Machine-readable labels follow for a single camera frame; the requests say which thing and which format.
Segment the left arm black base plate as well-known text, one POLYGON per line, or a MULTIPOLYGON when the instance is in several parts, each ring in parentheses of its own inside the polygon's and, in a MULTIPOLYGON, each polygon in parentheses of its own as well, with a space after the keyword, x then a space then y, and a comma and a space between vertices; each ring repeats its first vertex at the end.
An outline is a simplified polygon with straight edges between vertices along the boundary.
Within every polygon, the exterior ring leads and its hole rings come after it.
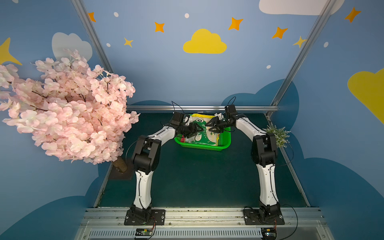
POLYGON ((163 226, 165 224, 166 210, 145 211, 142 209, 129 209, 126 213, 125 226, 153 225, 163 226))

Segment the green plastic mesh basket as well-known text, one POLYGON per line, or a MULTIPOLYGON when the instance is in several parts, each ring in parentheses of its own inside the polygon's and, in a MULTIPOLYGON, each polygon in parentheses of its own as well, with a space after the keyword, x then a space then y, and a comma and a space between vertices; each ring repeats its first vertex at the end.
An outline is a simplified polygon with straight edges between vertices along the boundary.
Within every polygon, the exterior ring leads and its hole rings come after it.
POLYGON ((219 145, 218 146, 209 146, 209 145, 200 145, 200 144, 189 144, 181 143, 180 137, 175 138, 175 142, 182 147, 192 148, 192 149, 201 149, 201 150, 211 150, 211 151, 222 151, 227 149, 231 145, 231 128, 225 128, 225 132, 219 135, 219 145))

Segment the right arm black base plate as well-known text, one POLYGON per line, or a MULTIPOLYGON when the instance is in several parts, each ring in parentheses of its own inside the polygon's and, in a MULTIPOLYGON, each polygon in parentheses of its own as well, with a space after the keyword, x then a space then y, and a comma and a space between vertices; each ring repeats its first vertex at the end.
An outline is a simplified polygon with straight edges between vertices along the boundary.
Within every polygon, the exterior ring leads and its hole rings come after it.
POLYGON ((262 218, 259 209, 243 209, 243 217, 246 225, 285 225, 282 215, 262 218))

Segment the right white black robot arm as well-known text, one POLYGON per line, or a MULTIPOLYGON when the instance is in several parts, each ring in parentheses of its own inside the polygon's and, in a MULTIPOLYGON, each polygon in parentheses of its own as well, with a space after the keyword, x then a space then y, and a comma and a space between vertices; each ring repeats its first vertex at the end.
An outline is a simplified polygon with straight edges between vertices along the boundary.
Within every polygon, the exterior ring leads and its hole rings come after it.
POLYGON ((225 116, 216 114, 206 126, 217 134, 226 128, 236 127, 251 141, 251 158, 256 164, 260 182, 260 208, 258 218, 262 223, 277 220, 281 215, 281 207, 276 193, 275 169, 277 153, 276 136, 257 127, 244 114, 239 114, 235 105, 225 106, 225 116))

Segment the white green dinosaur raincoat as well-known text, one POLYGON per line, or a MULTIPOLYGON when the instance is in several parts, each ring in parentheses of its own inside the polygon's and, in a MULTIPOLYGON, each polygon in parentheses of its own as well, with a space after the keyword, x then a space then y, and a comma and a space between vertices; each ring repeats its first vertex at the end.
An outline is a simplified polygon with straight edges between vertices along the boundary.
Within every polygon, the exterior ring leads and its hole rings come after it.
POLYGON ((219 135, 210 131, 210 127, 206 127, 206 123, 203 119, 193 119, 192 123, 199 124, 204 130, 198 133, 196 136, 191 138, 186 138, 185 143, 189 144, 200 144, 200 145, 209 145, 209 146, 218 146, 219 145, 219 135))

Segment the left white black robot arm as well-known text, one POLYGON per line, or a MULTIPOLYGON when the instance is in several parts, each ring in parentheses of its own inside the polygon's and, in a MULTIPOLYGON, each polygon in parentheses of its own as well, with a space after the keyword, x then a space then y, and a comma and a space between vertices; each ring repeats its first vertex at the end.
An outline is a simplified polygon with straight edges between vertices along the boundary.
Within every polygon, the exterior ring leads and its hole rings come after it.
POLYGON ((130 211, 138 221, 147 223, 152 216, 151 187, 153 173, 159 165, 161 147, 175 137, 194 137, 204 129, 190 115, 175 112, 169 123, 152 135, 140 136, 132 155, 136 174, 136 195, 130 211))

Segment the plain yellow raincoat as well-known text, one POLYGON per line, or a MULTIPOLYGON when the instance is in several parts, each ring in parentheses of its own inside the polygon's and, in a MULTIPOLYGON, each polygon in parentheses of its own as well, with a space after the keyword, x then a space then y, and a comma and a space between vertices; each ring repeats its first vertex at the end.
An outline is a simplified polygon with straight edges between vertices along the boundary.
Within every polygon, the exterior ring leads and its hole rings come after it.
POLYGON ((209 122, 210 119, 214 118, 215 116, 212 115, 203 115, 203 114, 192 114, 191 117, 193 119, 203 119, 205 122, 209 122))

